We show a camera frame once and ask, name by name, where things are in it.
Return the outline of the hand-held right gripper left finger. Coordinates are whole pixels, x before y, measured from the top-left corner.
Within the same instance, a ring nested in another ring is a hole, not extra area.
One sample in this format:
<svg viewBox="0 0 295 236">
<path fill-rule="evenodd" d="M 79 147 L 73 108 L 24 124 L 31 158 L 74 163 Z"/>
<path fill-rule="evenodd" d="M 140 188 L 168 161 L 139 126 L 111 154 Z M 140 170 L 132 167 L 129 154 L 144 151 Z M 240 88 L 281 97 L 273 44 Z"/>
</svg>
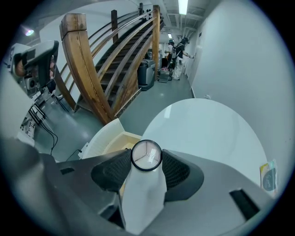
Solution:
<svg viewBox="0 0 295 236">
<path fill-rule="evenodd" d="M 62 162 L 58 167 L 75 194 L 96 215 L 125 229 L 122 196 L 131 170 L 131 150 Z"/>
</svg>

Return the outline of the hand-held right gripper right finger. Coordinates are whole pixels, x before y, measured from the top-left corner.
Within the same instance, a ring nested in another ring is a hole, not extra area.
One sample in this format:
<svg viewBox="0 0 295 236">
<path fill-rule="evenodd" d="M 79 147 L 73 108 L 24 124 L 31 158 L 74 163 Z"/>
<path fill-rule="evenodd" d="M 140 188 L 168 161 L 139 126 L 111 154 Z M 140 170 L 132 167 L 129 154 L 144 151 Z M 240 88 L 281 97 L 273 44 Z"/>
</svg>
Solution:
<svg viewBox="0 0 295 236">
<path fill-rule="evenodd" d="M 234 168 L 164 150 L 167 192 L 160 234 L 247 234 L 272 198 Z"/>
</svg>

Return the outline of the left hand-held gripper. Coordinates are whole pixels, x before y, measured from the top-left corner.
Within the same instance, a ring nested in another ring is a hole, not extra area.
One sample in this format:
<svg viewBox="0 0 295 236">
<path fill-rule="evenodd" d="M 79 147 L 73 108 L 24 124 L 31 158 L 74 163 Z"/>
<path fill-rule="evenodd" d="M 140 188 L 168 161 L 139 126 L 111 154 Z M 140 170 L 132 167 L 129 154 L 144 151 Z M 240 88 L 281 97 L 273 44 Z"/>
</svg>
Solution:
<svg viewBox="0 0 295 236">
<path fill-rule="evenodd" d="M 10 49 L 10 73 L 21 89 L 33 96 L 53 79 L 49 76 L 50 63 L 56 64 L 59 42 L 48 40 L 35 46 L 13 45 Z M 22 60 L 25 76 L 15 74 L 15 65 Z"/>
</svg>

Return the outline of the wooden large drawer white front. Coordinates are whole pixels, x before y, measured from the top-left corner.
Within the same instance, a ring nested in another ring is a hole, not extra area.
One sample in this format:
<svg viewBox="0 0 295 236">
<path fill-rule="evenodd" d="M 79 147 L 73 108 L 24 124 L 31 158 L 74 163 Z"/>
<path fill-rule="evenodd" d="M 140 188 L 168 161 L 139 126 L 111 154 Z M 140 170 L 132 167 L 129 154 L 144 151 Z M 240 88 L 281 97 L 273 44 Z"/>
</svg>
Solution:
<svg viewBox="0 0 295 236">
<path fill-rule="evenodd" d="M 141 138 L 139 135 L 125 131 L 117 118 L 101 128 L 88 142 L 83 159 L 132 149 Z"/>
</svg>

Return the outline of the small white green device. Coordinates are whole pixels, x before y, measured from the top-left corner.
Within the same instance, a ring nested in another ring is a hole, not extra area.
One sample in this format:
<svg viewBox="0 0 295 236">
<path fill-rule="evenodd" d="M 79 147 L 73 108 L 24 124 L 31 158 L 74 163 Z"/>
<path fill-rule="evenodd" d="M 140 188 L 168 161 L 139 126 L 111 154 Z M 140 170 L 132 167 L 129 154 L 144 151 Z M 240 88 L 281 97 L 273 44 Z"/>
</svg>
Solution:
<svg viewBox="0 0 295 236">
<path fill-rule="evenodd" d="M 278 176 L 275 159 L 260 166 L 260 187 L 273 198 L 277 195 Z"/>
</svg>

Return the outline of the small round black object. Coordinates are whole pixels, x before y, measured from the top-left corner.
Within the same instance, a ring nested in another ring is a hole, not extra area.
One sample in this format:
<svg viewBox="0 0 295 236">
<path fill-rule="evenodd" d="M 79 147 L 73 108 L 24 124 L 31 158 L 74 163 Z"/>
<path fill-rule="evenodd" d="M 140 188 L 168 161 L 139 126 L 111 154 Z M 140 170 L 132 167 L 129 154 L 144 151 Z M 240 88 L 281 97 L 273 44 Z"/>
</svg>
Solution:
<svg viewBox="0 0 295 236">
<path fill-rule="evenodd" d="M 162 162 L 162 149 L 152 140 L 141 140 L 131 150 L 131 162 L 140 171 L 153 171 Z"/>
</svg>

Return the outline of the person's left hand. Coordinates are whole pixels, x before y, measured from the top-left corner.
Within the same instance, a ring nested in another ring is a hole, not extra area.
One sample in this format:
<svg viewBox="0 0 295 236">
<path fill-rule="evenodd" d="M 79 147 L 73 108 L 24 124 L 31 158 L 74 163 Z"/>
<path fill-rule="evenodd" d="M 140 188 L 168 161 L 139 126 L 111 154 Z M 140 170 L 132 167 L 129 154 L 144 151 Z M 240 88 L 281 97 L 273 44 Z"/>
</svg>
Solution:
<svg viewBox="0 0 295 236">
<path fill-rule="evenodd" d="M 55 62 L 54 62 L 54 59 L 51 59 L 51 61 L 50 61 L 50 71 L 49 71 L 49 76 L 50 76 L 51 79 L 54 78 L 54 74 L 55 74 L 54 70 L 55 70 Z M 20 60 L 15 65 L 15 74 L 18 77 L 24 77 L 25 76 L 25 70 L 24 70 L 22 60 Z"/>
</svg>

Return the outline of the white power strip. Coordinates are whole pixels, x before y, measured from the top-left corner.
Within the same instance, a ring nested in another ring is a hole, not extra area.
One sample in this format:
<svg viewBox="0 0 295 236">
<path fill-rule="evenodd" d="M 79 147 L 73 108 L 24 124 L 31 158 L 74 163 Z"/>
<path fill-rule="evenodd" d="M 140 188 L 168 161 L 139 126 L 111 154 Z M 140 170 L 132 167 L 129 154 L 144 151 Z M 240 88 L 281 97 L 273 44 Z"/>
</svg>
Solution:
<svg viewBox="0 0 295 236">
<path fill-rule="evenodd" d="M 83 148 L 81 150 L 78 150 L 78 156 L 79 156 L 79 159 L 83 159 L 83 156 L 85 154 L 85 150 L 87 149 L 88 147 L 88 142 L 85 143 L 85 145 L 83 146 Z"/>
</svg>

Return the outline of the wooden staircase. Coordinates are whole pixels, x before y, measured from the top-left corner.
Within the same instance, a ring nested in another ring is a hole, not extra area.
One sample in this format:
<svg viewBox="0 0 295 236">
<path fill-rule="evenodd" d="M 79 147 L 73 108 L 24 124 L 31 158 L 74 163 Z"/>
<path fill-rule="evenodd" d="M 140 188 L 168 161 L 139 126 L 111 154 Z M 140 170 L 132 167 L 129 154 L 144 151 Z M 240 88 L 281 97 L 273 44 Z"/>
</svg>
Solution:
<svg viewBox="0 0 295 236">
<path fill-rule="evenodd" d="M 60 35 L 66 64 L 62 73 L 72 78 L 87 107 L 103 123 L 118 118 L 138 95 L 137 71 L 148 51 L 159 59 L 159 36 L 164 21 L 160 7 L 117 15 L 92 34 L 87 33 L 86 15 L 66 14 Z"/>
</svg>

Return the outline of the dark grey bin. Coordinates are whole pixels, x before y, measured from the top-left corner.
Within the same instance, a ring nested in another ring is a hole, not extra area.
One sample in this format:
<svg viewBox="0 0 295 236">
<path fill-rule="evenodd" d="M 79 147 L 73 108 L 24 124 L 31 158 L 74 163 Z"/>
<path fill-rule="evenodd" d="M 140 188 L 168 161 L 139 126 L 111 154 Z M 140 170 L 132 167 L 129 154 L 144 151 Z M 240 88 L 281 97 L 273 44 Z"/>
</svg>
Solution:
<svg viewBox="0 0 295 236">
<path fill-rule="evenodd" d="M 137 69 L 138 87 L 142 91 L 149 90 L 155 81 L 155 62 L 151 59 L 144 59 Z"/>
</svg>

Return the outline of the grey equipment case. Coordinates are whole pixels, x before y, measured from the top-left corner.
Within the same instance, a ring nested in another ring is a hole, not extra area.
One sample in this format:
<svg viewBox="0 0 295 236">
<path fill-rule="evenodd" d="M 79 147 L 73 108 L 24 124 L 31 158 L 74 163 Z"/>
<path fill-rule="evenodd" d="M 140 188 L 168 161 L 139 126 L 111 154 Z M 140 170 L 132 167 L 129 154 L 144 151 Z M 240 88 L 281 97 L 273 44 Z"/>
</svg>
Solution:
<svg viewBox="0 0 295 236">
<path fill-rule="evenodd" d="M 168 83 L 170 80 L 172 80 L 171 70 L 166 67 L 161 68 L 158 81 L 161 83 Z"/>
</svg>

